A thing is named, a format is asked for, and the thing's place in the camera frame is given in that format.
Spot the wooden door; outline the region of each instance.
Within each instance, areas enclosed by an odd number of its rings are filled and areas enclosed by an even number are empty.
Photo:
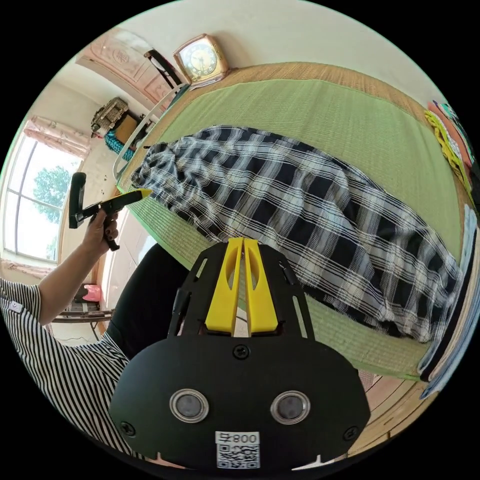
[[[112,28],[84,48],[76,63],[110,80],[150,110],[172,89],[144,57],[151,48],[134,33]],[[159,112],[164,112],[171,101],[170,97]]]

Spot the striped shirt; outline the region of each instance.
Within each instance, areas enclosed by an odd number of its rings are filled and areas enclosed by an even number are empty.
[[[143,458],[114,426],[109,406],[128,359],[105,333],[94,344],[62,345],[38,322],[37,285],[0,278],[0,311],[28,373],[51,404],[75,427],[99,442]]]

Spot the qr code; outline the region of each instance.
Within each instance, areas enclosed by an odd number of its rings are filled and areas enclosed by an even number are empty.
[[[217,445],[219,469],[259,469],[260,445]]]
[[[215,432],[219,469],[259,469],[260,434],[257,431]]]

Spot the white metal bed frame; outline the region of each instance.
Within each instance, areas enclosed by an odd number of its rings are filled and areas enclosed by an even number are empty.
[[[145,117],[142,119],[142,121],[138,124],[136,129],[133,131],[133,133],[130,135],[130,138],[126,141],[125,145],[123,145],[123,148],[121,149],[120,153],[115,159],[115,162],[113,163],[113,178],[115,179],[116,182],[120,180],[120,176],[122,174],[122,169],[125,167],[125,165],[122,166],[122,168],[119,169],[119,165],[121,162],[125,162],[126,164],[128,163],[127,160],[124,160],[124,155],[127,152],[127,150],[130,148],[132,142],[135,140],[136,136],[139,134],[139,132],[142,130],[142,128],[147,124],[149,120],[152,119],[155,111],[162,105],[165,100],[172,94],[178,93],[183,87],[188,85],[188,83],[180,83],[179,85],[176,85],[175,88],[170,90],[148,113],[145,115]],[[145,138],[147,135],[140,141],[140,145],[138,148],[141,148],[143,146],[143,143],[145,141]]]

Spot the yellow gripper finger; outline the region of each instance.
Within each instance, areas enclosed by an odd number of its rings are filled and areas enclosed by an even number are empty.
[[[265,273],[259,243],[243,240],[245,258],[245,299],[248,335],[274,332],[278,327],[267,274]]]
[[[234,335],[239,302],[240,261],[242,260],[243,243],[243,238],[231,238],[228,241],[220,275],[205,321],[206,328],[211,332]],[[234,272],[233,283],[230,288],[229,281],[232,272]]]

